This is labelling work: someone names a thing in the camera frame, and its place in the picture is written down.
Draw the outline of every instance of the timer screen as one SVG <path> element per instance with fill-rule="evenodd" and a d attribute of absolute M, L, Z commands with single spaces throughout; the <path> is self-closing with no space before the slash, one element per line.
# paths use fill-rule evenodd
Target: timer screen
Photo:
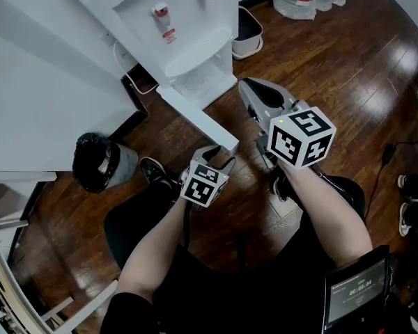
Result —
<path fill-rule="evenodd" d="M 333 285 L 328 322 L 331 323 L 374 299 L 384 291 L 384 284 L 385 260 L 381 260 L 356 276 Z"/>

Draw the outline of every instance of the white shelf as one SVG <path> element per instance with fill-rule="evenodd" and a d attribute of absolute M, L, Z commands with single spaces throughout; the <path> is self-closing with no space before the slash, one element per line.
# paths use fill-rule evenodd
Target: white shelf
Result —
<path fill-rule="evenodd" d="M 193 105 L 203 110 L 236 82 L 237 79 L 232 74 L 225 74 L 211 61 L 206 61 L 177 79 L 172 87 Z"/>
<path fill-rule="evenodd" d="M 166 77 L 175 79 L 195 69 L 222 49 L 230 37 L 230 29 L 217 29 L 197 43 L 190 45 L 184 53 L 180 54 L 166 67 Z"/>

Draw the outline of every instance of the trash can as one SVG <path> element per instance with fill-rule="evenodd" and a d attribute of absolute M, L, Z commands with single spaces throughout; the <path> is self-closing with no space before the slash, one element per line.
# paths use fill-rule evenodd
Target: trash can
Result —
<path fill-rule="evenodd" d="M 91 193 L 100 193 L 132 178 L 138 154 L 99 134 L 87 133 L 76 143 L 72 174 Z"/>
<path fill-rule="evenodd" d="M 238 6 L 238 37 L 232 41 L 232 55 L 244 59 L 262 49 L 263 27 L 243 6 Z"/>

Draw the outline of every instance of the forearm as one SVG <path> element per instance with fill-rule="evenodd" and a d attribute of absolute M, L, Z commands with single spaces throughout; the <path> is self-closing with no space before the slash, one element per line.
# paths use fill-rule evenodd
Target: forearm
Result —
<path fill-rule="evenodd" d="M 364 222 L 333 187 L 309 168 L 281 167 L 304 205 L 320 244 L 337 266 L 372 250 Z"/>
<path fill-rule="evenodd" d="M 166 278 L 180 241 L 185 207 L 186 200 L 179 198 L 138 243 L 121 272 L 116 293 L 135 293 L 152 303 L 153 292 Z"/>

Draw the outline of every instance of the white laundry basket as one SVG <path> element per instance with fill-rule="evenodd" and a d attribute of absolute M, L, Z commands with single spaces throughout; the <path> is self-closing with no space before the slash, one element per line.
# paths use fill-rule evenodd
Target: white laundry basket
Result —
<path fill-rule="evenodd" d="M 263 27 L 243 6 L 238 6 L 238 37 L 232 42 L 232 55 L 244 59 L 262 49 Z"/>

